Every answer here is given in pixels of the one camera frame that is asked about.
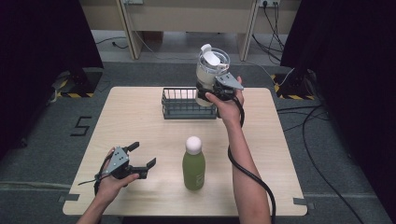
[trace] person's left hand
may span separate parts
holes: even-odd
[[[109,155],[115,148],[111,148],[107,153]],[[104,170],[107,168],[109,161],[104,166]],[[101,199],[103,203],[110,204],[114,201],[114,199],[119,194],[120,190],[124,187],[139,178],[139,174],[128,175],[123,179],[117,179],[114,176],[110,175],[102,179],[99,185],[98,192],[96,193],[95,198]]]

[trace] table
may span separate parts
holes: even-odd
[[[256,0],[145,0],[143,5],[127,6],[118,1],[133,59],[139,58],[143,46],[140,31],[233,33],[241,61],[248,56]]]
[[[227,157],[228,139],[221,119],[163,119],[161,87],[115,87],[106,99],[90,143],[78,169],[64,213],[82,215],[91,203],[93,183],[107,152],[135,141],[140,147],[130,153],[133,166],[144,166],[154,157],[157,164],[148,178],[122,189],[105,211],[117,216],[207,216],[235,217],[232,165]],[[290,152],[280,126],[271,92],[245,88],[244,132],[262,179],[276,197],[278,216],[303,216],[305,205]],[[185,141],[196,135],[203,141],[206,160],[205,184],[198,191],[184,187],[181,169]]]

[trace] green bottle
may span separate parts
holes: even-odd
[[[202,152],[201,139],[192,136],[186,141],[183,157],[184,185],[187,189],[198,190],[205,182],[205,157]]]

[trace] black curtain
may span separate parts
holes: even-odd
[[[78,0],[0,1],[1,154],[27,132],[64,71],[103,67]]]
[[[281,65],[316,72],[348,150],[396,223],[395,11],[393,0],[302,0]]]

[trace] wire basket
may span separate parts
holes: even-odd
[[[195,88],[163,88],[164,119],[215,119],[215,105],[201,106],[195,101]]]

